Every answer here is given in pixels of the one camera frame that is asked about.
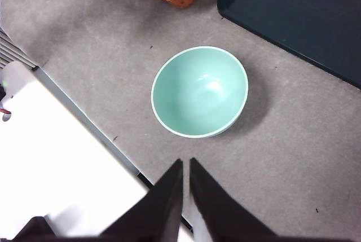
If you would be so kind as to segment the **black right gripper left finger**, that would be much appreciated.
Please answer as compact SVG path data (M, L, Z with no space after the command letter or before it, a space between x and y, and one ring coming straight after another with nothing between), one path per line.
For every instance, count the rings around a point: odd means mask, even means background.
M183 208L183 162L177 159L148 193L96 241L177 241Z

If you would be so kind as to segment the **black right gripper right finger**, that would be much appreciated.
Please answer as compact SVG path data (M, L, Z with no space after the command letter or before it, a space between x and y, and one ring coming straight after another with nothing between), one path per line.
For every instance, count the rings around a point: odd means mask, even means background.
M348 241L276 234L236 202L194 157L190 159L190 191L213 241Z

